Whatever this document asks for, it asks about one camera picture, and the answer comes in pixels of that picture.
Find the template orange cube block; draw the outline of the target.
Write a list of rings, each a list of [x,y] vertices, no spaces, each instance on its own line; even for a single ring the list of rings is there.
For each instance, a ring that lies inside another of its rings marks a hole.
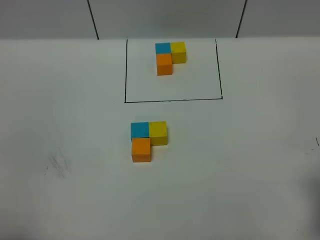
[[[156,69],[158,76],[173,74],[173,62],[170,53],[156,54]]]

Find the template blue cube block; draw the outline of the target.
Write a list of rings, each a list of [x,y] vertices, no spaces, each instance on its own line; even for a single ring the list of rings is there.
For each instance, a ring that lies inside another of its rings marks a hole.
[[[171,44],[169,42],[156,43],[155,53],[159,54],[171,54]]]

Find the template yellow cube block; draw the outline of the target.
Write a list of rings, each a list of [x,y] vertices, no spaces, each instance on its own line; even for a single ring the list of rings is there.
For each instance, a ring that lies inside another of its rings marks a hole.
[[[184,64],[187,62],[187,50],[184,41],[171,42],[170,50],[173,64]]]

